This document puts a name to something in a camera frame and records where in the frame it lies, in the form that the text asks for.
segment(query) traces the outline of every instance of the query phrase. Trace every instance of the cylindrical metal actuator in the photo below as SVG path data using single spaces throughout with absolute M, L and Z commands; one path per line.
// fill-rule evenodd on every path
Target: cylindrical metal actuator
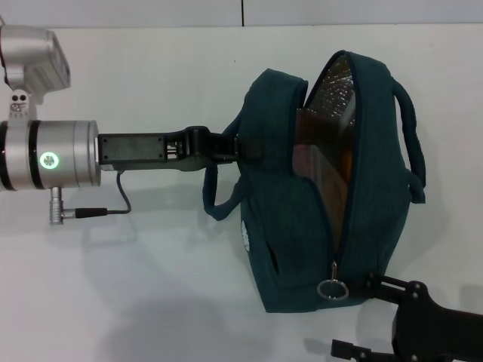
M 0 189 L 99 186 L 96 121 L 3 121 Z

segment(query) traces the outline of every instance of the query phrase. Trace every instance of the dark green fabric bag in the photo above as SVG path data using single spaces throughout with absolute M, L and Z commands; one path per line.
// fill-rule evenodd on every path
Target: dark green fabric bag
M 203 201 L 208 214 L 224 219 L 241 205 L 245 246 L 268 312 L 315 311 L 363 302 L 350 296 L 350 286 L 362 285 L 370 272 L 384 274 L 409 204 L 425 202 L 426 168 L 416 135 L 414 107 L 384 64 L 338 52 L 304 104 L 306 91 L 306 81 L 266 70 L 225 130 L 238 134 L 241 143 L 261 141 L 263 160 L 238 163 L 240 180 L 232 197 L 221 205 L 214 204 L 216 167 L 209 167 L 205 174 Z M 411 170 L 405 166 L 398 141 L 395 100 L 401 109 Z M 345 112 L 350 107 L 354 111 L 348 117 Z M 298 109 L 329 124 L 346 122 L 344 127 L 352 130 L 350 173 L 339 231 L 314 180 L 294 172 Z M 337 161 L 343 158 L 341 143 L 324 141 L 319 149 L 333 165 L 329 168 L 342 173 Z M 333 274 L 334 266 L 337 275 Z M 349 297 L 333 279 L 349 286 Z M 329 291 L 320 289 L 322 281 Z

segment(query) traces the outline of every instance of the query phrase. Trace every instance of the metal key ring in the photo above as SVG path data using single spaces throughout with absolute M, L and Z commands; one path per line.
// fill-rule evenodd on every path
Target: metal key ring
M 331 284 L 332 286 L 337 285 L 340 290 L 343 291 L 342 296 L 330 296 L 322 292 L 322 287 L 327 284 Z M 317 293 L 322 298 L 330 300 L 332 302 L 344 300 L 349 296 L 349 289 L 347 288 L 346 284 L 342 281 L 337 280 L 337 264 L 335 262 L 332 263 L 332 278 L 327 279 L 326 281 L 321 281 L 317 286 Z

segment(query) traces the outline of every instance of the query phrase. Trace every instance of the white table surface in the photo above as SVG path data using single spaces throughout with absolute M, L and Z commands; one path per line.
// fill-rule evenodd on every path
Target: white table surface
M 412 96 L 426 205 L 412 206 L 388 275 L 483 313 L 483 25 L 57 30 L 72 88 L 39 119 L 101 133 L 221 131 L 267 67 L 309 80 L 347 49 L 383 61 Z M 9 89 L 0 87 L 7 118 Z M 122 207 L 113 173 L 65 191 L 67 207 Z M 202 209 L 203 173 L 126 173 L 129 216 L 48 225 L 49 193 L 0 194 L 2 362 L 312 362 L 332 339 L 391 351 L 395 308 L 267 314 L 239 230 Z M 219 199 L 238 178 L 220 169 Z

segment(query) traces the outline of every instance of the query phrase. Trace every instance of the white logo patch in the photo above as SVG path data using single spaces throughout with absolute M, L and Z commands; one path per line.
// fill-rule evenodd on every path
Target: white logo patch
M 245 221 L 241 222 L 241 237 L 243 238 L 243 244 L 245 244 L 245 249 L 250 251 L 250 239 L 248 238 L 248 230 L 245 226 Z

